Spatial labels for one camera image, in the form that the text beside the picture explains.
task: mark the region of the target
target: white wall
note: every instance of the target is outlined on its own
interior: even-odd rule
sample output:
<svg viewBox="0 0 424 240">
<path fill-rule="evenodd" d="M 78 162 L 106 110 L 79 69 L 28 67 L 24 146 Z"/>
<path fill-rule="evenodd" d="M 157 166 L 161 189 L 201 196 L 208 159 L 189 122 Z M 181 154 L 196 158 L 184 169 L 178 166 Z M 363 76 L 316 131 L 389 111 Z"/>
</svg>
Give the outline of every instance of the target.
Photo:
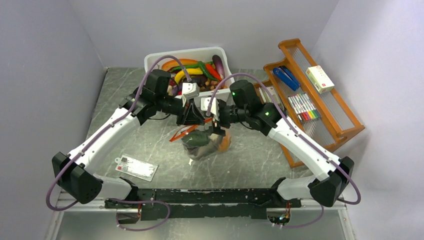
<svg viewBox="0 0 424 240">
<path fill-rule="evenodd" d="M 356 161 L 359 240 L 423 239 L 423 13 L 421 0 L 340 0 L 313 49 L 366 126 L 338 151 Z"/>
<path fill-rule="evenodd" d="M 339 0 L 70 0 L 103 64 L 139 67 L 147 54 L 220 46 L 232 68 L 279 61 L 282 40 L 311 50 Z"/>
<path fill-rule="evenodd" d="M 44 239 L 51 159 L 85 139 L 104 69 L 67 0 L 1 1 L 0 40 L 0 239 Z"/>
</svg>

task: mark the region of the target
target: toy vegetable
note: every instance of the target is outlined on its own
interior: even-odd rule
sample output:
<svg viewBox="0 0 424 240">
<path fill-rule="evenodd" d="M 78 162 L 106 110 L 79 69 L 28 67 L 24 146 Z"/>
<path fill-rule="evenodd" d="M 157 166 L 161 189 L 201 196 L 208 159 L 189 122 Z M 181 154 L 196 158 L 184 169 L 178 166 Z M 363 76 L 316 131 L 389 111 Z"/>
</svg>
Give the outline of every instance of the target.
<svg viewBox="0 0 424 240">
<path fill-rule="evenodd" d="M 172 89 L 171 89 L 171 96 L 173 96 L 173 97 L 175 97 L 175 96 L 177 96 L 178 95 L 178 92 L 180 91 L 180 88 L 178 87 L 178 86 L 175 86 L 175 87 L 173 87 Z"/>
<path fill-rule="evenodd" d="M 214 67 L 212 67 L 212 65 L 210 65 L 209 63 L 205 64 L 206 69 L 209 71 L 209 73 L 216 79 L 218 79 L 219 81 L 222 80 L 220 74 L 214 69 Z"/>
<path fill-rule="evenodd" d="M 191 78 L 192 83 L 196 83 L 199 87 L 202 87 L 205 85 L 205 83 L 208 81 L 208 78 L 204 75 L 197 75 Z"/>
<path fill-rule="evenodd" d="M 184 65 L 184 67 L 186 69 L 197 69 L 199 67 L 198 62 L 196 62 L 196 64 L 191 64 L 191 65 Z M 179 71 L 181 71 L 181 66 L 178 65 L 176 67 L 171 68 L 168 72 L 170 73 L 178 73 Z"/>
<path fill-rule="evenodd" d="M 206 68 L 205 64 L 202 61 L 199 61 L 198 64 L 199 64 L 199 69 L 203 72 L 204 75 L 206 75 L 208 79 L 212 81 L 219 81 L 214 76 L 212 76 L 212 74 L 208 71 L 208 69 Z"/>
<path fill-rule="evenodd" d="M 203 71 L 200 68 L 188 68 L 187 72 L 189 75 L 202 75 Z M 181 70 L 175 75 L 175 82 L 178 84 L 180 80 L 185 77 L 184 71 Z"/>
<path fill-rule="evenodd" d="M 181 58 L 178 59 L 181 61 L 181 63 L 183 65 L 193 65 L 193 64 L 197 64 L 198 61 L 193 60 L 193 59 L 187 59 L 187 58 Z M 170 69 L 179 66 L 178 62 L 175 60 L 171 60 L 171 61 L 167 61 L 162 65 L 162 70 L 164 71 L 169 71 Z"/>
<path fill-rule="evenodd" d="M 213 55 L 212 61 L 213 61 L 213 64 L 215 65 L 216 71 L 221 76 L 221 79 L 224 79 L 224 77 L 225 77 L 224 65 L 223 65 L 223 61 L 221 60 L 220 56 Z"/>
</svg>

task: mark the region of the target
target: green vegetable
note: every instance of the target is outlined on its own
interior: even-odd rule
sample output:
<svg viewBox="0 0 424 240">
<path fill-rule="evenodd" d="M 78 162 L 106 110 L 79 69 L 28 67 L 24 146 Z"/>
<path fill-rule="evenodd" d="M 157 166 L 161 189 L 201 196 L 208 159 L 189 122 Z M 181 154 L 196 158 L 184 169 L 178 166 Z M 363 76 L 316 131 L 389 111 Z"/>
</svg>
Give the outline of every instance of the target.
<svg viewBox="0 0 424 240">
<path fill-rule="evenodd" d="M 206 75 L 208 79 L 212 81 L 216 81 L 216 82 L 219 81 L 214 76 L 212 76 L 212 74 L 208 71 L 208 69 L 206 68 L 205 64 L 202 61 L 199 61 L 198 65 L 199 65 L 199 69 L 203 72 L 204 75 Z"/>
<path fill-rule="evenodd" d="M 185 65 L 184 67 L 185 67 L 186 69 L 196 69 L 196 68 L 198 68 L 198 67 L 199 67 L 199 63 L 191 64 L 191 65 Z M 179 72 L 179 71 L 181 71 L 181 66 L 173 67 L 173 68 L 171 68 L 168 72 L 173 73 L 173 72 Z"/>
</svg>

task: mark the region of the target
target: marble pattern surface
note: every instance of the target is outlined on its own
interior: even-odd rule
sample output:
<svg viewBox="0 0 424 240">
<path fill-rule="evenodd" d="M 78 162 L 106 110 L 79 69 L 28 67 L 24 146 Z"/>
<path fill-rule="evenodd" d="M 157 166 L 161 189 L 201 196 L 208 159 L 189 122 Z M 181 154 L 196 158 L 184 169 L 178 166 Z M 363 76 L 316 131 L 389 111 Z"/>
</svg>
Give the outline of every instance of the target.
<svg viewBox="0 0 424 240">
<path fill-rule="evenodd" d="M 250 73 L 260 80 L 267 79 L 263 70 L 232 69 L 231 72 Z M 108 69 L 88 137 L 112 115 L 120 101 L 133 92 L 144 74 L 143 68 Z M 159 112 L 154 118 L 164 116 Z M 227 152 L 202 161 L 193 161 L 190 165 L 181 142 L 169 142 L 180 128 L 175 122 L 175 116 L 166 120 L 148 120 L 111 150 L 96 174 L 112 178 L 122 176 L 140 188 L 182 189 L 269 188 L 281 177 L 300 178 L 312 174 L 306 167 L 291 169 L 277 142 L 240 124 L 231 125 L 231 147 Z M 116 171 L 114 159 L 122 154 L 158 164 L 159 168 L 152 182 Z"/>
</svg>

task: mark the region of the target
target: small cardboard box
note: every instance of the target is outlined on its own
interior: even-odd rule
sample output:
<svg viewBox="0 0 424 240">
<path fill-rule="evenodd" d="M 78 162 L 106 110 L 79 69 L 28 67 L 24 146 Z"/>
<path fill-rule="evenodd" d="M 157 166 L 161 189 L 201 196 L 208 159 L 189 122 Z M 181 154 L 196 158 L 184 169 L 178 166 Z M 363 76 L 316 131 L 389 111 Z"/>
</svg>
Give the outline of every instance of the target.
<svg viewBox="0 0 424 240">
<path fill-rule="evenodd" d="M 333 89 L 333 82 L 330 80 L 329 76 L 327 76 L 326 72 L 321 68 L 321 66 L 318 65 L 308 67 L 305 73 L 318 93 L 322 94 Z"/>
</svg>

